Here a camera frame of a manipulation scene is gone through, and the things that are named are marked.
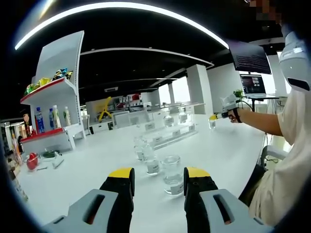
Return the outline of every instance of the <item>white shirt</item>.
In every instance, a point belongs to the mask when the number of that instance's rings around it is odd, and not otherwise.
[[[311,174],[311,93],[292,90],[277,117],[285,140],[294,146],[264,174],[249,207],[251,215],[271,226],[290,210]]]

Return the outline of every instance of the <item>tv screen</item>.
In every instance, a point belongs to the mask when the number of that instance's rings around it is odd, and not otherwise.
[[[263,47],[241,41],[227,41],[235,70],[271,74]]]
[[[266,94],[261,75],[241,74],[240,77],[245,94]]]

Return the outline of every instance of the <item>yellow sculpture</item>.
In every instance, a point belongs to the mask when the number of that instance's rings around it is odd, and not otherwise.
[[[110,100],[111,100],[111,96],[109,96],[109,97],[106,99],[106,102],[105,102],[105,104],[104,104],[103,111],[102,111],[102,113],[101,113],[101,115],[99,116],[99,119],[98,119],[99,122],[101,122],[101,120],[102,120],[102,118],[103,118],[103,116],[104,116],[105,113],[107,113],[107,115],[110,116],[110,118],[112,118],[112,115],[107,111],[108,104],[109,104]]]

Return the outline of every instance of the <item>laptop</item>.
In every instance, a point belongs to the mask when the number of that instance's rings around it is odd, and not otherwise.
[[[244,95],[251,98],[273,98],[273,95],[267,95],[264,88],[263,79],[261,75],[241,74],[241,82],[244,90]]]

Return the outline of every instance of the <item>vr headset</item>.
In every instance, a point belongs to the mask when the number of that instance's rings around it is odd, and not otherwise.
[[[311,93],[311,63],[307,45],[288,25],[282,26],[285,48],[279,64],[287,82],[294,90]]]

